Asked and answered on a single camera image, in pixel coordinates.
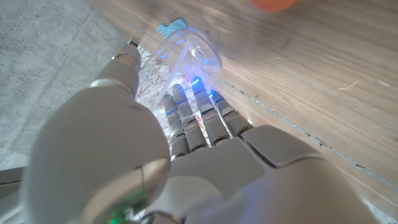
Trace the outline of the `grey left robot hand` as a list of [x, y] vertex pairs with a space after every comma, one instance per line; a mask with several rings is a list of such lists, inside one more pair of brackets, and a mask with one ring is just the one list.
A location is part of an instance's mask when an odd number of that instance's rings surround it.
[[135, 100], [141, 56], [123, 45], [51, 115], [24, 169], [27, 223], [376, 223], [337, 168], [273, 126], [203, 96], [178, 153]]

